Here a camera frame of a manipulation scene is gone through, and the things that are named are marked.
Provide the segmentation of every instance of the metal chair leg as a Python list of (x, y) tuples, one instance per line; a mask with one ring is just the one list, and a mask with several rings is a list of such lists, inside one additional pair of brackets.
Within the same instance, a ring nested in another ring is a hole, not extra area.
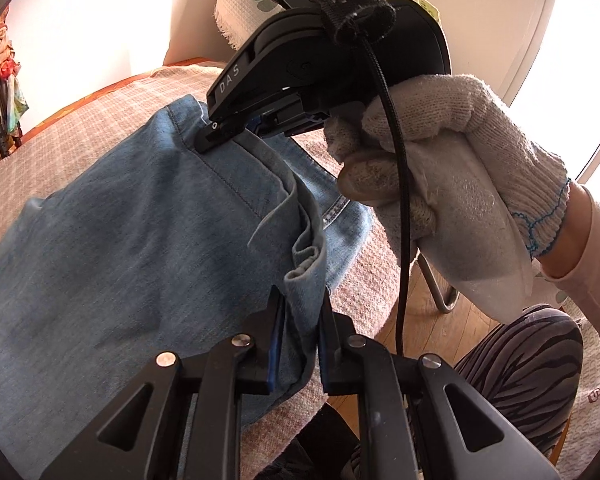
[(433, 298), (433, 301), (436, 304), (438, 310), (443, 314), (448, 314), (449, 312), (451, 312), (456, 306), (456, 303), (458, 302), (460, 293), (452, 287), (451, 291), (449, 292), (448, 300), (445, 301), (445, 299), (442, 297), (442, 292), (440, 292), (438, 282), (436, 282), (436, 279), (433, 276), (433, 273), (431, 272), (431, 268), (427, 263), (427, 259), (422, 254), (418, 255), (418, 266), (422, 271), (422, 275), (424, 276), (427, 285), (429, 285), (431, 297)]

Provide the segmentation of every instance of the blue stitching on glove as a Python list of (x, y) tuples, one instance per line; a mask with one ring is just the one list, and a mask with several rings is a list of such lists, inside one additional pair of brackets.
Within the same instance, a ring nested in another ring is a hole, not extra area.
[[(536, 237), (533, 234), (533, 229), (540, 222), (542, 222), (543, 220), (546, 220), (547, 218), (549, 218), (549, 216), (551, 216), (552, 214), (554, 214), (556, 212), (556, 210), (560, 206), (560, 203), (562, 202), (562, 196), (564, 194), (564, 191), (567, 189), (567, 186), (569, 185), (570, 181), (571, 181), (571, 179), (567, 177), (567, 181), (564, 183), (564, 185), (562, 186), (562, 189), (560, 190), (560, 196), (558, 197), (558, 202), (556, 203), (555, 207), (551, 211), (549, 211), (547, 214), (541, 216), (538, 220), (535, 220), (534, 222), (532, 222), (529, 219), (529, 217), (527, 215), (525, 215), (524, 213), (518, 213), (518, 212), (511, 213), (511, 216), (516, 217), (516, 218), (521, 218), (526, 223), (530, 244), (529, 245), (525, 244), (525, 247), (529, 253), (529, 256), (533, 257), (534, 251), (537, 251), (540, 248), (538, 245), (538, 241), (536, 240)], [(551, 242), (549, 247), (551, 247), (551, 245), (553, 245), (554, 241), (555, 241), (555, 238)]]

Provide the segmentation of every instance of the blue jeans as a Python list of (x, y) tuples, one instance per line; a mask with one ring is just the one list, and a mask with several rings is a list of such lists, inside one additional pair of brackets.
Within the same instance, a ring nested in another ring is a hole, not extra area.
[(290, 139), (243, 132), (190, 150), (206, 122), (191, 96), (159, 110), (67, 187), (30, 199), (0, 243), (0, 449), (24, 479), (148, 360), (208, 351), (271, 285), (289, 304), (280, 380), (244, 399), (242, 423), (308, 381), (324, 287), (372, 218)]

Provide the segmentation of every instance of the metal screw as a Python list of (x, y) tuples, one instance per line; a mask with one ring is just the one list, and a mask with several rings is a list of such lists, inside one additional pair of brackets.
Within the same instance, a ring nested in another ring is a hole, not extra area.
[(362, 348), (366, 345), (366, 338), (360, 334), (350, 335), (347, 343), (351, 348)]
[(442, 359), (435, 354), (424, 354), (422, 356), (422, 365), (425, 368), (440, 368), (442, 366)]
[(231, 339), (231, 344), (234, 346), (249, 346), (251, 344), (251, 336), (238, 334)]
[(155, 358), (155, 363), (163, 368), (167, 368), (175, 364), (175, 362), (176, 354), (172, 352), (162, 352), (157, 358)]

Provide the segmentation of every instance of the black cable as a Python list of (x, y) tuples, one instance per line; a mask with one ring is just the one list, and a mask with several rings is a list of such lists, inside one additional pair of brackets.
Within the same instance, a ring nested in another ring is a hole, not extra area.
[(400, 292), (398, 294), (398, 312), (395, 326), (395, 350), (399, 356), (404, 355), (404, 317), (407, 312), (407, 294), (409, 291), (409, 256), (411, 240), (411, 222), (409, 211), (409, 167), (407, 166), (407, 150), (402, 138), (400, 121), (395, 111), (394, 102), (389, 94), (382, 69), (378, 63), (376, 53), (366, 38), (361, 40), (365, 58), (369, 63), (371, 75), (374, 78), (376, 90), (380, 96), (382, 108), (389, 123), (389, 131), (394, 141), (395, 156), (398, 164), (398, 184), (400, 188)]

